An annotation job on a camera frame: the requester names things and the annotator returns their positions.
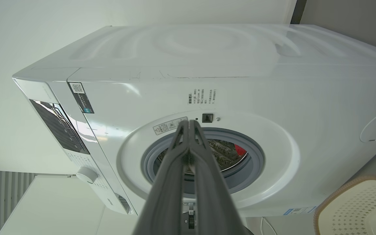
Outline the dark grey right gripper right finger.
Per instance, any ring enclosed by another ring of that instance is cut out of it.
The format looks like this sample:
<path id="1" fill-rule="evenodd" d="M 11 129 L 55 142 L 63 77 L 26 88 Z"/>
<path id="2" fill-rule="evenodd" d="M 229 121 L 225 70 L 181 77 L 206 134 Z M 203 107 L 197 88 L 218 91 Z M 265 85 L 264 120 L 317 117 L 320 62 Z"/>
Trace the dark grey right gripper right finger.
<path id="1" fill-rule="evenodd" d="M 190 121 L 190 153 L 195 169 L 197 235 L 250 235 L 196 120 Z"/>

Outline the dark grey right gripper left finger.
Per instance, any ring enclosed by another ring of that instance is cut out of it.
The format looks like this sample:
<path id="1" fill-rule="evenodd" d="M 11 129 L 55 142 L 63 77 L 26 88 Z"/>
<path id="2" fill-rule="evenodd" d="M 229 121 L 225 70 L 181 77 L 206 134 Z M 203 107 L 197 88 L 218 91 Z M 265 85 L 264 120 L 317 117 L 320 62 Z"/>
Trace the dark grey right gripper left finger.
<path id="1" fill-rule="evenodd" d="M 182 121 L 167 149 L 133 235 L 180 235 L 189 122 Z"/>

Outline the silver metal door hinge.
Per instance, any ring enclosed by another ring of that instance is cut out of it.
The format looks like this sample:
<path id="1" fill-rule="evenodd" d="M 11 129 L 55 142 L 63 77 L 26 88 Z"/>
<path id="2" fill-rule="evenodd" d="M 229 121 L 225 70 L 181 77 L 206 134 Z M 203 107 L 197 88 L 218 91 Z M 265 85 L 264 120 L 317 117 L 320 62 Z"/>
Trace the silver metal door hinge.
<path id="1" fill-rule="evenodd" d="M 184 233 L 194 233 L 196 229 L 196 211 L 195 202 L 182 203 L 181 225 Z"/>

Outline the stainless steel washing machine drum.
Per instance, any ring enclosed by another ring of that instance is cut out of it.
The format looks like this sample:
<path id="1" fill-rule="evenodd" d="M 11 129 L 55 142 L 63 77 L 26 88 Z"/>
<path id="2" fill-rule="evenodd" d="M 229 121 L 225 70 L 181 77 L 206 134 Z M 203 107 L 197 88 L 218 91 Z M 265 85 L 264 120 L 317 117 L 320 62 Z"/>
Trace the stainless steel washing machine drum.
<path id="1" fill-rule="evenodd" d="M 209 146 L 213 152 L 213 156 L 216 159 L 220 171 L 225 171 L 235 166 L 239 165 L 246 156 L 239 157 L 235 150 L 235 144 L 225 140 L 217 140 L 217 139 L 208 139 Z M 164 149 L 159 155 L 156 157 L 153 163 L 153 171 L 156 174 L 163 162 L 163 159 L 168 151 L 168 148 Z M 195 173 L 188 167 L 185 171 L 185 175 L 193 176 Z"/>

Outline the white round control knob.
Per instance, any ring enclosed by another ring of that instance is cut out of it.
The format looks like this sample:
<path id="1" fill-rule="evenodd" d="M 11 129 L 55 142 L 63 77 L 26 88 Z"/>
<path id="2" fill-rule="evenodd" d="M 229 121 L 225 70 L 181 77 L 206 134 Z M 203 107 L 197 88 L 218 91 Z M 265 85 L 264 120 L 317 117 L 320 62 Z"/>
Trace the white round control knob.
<path id="1" fill-rule="evenodd" d="M 98 174 L 88 167 L 80 167 L 76 173 L 76 177 L 83 182 L 93 184 L 98 179 Z"/>

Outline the cream perforated laundry basket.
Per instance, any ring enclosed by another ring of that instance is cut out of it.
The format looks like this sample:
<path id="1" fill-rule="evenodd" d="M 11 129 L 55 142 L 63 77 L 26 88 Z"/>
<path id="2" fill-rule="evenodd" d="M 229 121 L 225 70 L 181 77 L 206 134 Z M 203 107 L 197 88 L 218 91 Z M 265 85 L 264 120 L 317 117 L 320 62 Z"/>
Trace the cream perforated laundry basket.
<path id="1" fill-rule="evenodd" d="M 357 177 L 315 210 L 315 235 L 376 235 L 376 176 Z"/>

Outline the grey warning sticker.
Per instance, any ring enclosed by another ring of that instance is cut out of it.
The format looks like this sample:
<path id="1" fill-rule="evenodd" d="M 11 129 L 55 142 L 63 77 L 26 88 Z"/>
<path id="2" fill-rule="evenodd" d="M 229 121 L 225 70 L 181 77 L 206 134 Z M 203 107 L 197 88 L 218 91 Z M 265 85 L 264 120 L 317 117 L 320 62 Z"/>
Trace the grey warning sticker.
<path id="1" fill-rule="evenodd" d="M 179 123 L 184 121 L 184 120 L 188 120 L 188 118 L 187 117 L 181 117 L 181 118 L 178 118 L 178 119 L 173 119 L 171 121 L 164 122 L 162 124 L 154 126 L 153 130 L 154 130 L 156 135 L 160 135 L 162 133 L 177 129 L 177 127 L 179 126 Z"/>

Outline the printed text notice label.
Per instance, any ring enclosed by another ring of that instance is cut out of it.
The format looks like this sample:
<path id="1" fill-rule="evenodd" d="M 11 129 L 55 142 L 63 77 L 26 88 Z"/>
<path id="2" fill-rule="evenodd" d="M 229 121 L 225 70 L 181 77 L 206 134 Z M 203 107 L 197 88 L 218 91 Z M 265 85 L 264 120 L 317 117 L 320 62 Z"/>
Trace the printed text notice label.
<path id="1" fill-rule="evenodd" d="M 188 92 L 187 104 L 197 106 L 211 106 L 216 105 L 217 89 L 193 89 Z"/>

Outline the blue energy label sticker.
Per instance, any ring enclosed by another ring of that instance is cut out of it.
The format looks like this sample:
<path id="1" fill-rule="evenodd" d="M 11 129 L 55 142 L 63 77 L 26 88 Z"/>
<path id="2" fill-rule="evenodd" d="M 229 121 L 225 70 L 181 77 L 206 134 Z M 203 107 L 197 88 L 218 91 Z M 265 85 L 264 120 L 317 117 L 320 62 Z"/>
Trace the blue energy label sticker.
<path id="1" fill-rule="evenodd" d="M 317 208 L 317 206 L 292 208 L 292 209 L 288 209 L 283 215 L 309 214 L 313 210 L 315 210 L 315 208 Z"/>

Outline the white front-load washing machine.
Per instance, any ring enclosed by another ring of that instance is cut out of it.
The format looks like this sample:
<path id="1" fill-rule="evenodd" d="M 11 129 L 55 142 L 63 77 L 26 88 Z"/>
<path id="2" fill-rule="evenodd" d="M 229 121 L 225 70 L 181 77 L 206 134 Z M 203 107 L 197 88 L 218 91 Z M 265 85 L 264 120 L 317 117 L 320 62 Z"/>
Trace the white front-load washing machine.
<path id="1" fill-rule="evenodd" d="M 360 140 L 376 117 L 376 47 L 315 25 L 106 26 L 12 78 L 29 101 L 60 104 L 90 154 L 60 146 L 121 214 L 141 213 L 153 184 L 142 156 L 176 132 L 153 130 L 173 119 L 261 147 L 262 173 L 231 194 L 242 217 L 318 206 L 376 155 L 376 141 Z M 82 83 L 94 114 L 68 82 Z M 188 105 L 193 89 L 217 89 L 217 104 Z"/>

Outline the white cabinet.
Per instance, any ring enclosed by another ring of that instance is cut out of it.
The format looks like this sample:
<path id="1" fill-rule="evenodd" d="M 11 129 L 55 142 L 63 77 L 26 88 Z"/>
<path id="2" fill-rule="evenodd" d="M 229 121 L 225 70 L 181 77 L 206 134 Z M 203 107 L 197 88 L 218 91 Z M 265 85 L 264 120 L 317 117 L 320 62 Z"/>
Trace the white cabinet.
<path id="1" fill-rule="evenodd" d="M 136 215 L 107 208 L 75 176 L 38 175 L 0 235 L 132 235 Z"/>

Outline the dark QR code label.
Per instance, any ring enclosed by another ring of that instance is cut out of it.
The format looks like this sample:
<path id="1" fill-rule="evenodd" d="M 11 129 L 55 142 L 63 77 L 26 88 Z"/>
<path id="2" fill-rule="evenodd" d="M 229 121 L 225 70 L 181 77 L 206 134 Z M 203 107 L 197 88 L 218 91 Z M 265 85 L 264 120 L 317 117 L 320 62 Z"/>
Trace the dark QR code label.
<path id="1" fill-rule="evenodd" d="M 68 82 L 69 88 L 78 103 L 82 113 L 94 114 L 94 110 L 90 104 L 90 101 L 85 93 L 82 83 L 80 82 Z"/>

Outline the black glossy control panel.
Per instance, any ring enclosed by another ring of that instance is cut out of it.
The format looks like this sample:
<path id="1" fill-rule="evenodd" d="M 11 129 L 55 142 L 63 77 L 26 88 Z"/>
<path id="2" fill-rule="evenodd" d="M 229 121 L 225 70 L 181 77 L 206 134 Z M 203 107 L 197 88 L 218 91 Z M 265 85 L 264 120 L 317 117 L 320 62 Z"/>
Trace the black glossy control panel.
<path id="1" fill-rule="evenodd" d="M 32 99 L 30 102 L 64 149 L 90 154 L 60 104 Z"/>

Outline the black baseboard strip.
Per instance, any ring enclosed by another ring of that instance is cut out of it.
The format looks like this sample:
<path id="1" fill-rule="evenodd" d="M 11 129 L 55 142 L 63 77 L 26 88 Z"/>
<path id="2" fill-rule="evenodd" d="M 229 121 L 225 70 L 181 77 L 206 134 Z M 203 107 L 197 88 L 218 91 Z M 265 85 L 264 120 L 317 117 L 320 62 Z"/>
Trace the black baseboard strip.
<path id="1" fill-rule="evenodd" d="M 307 0 L 297 0 L 290 24 L 300 24 L 307 4 Z"/>

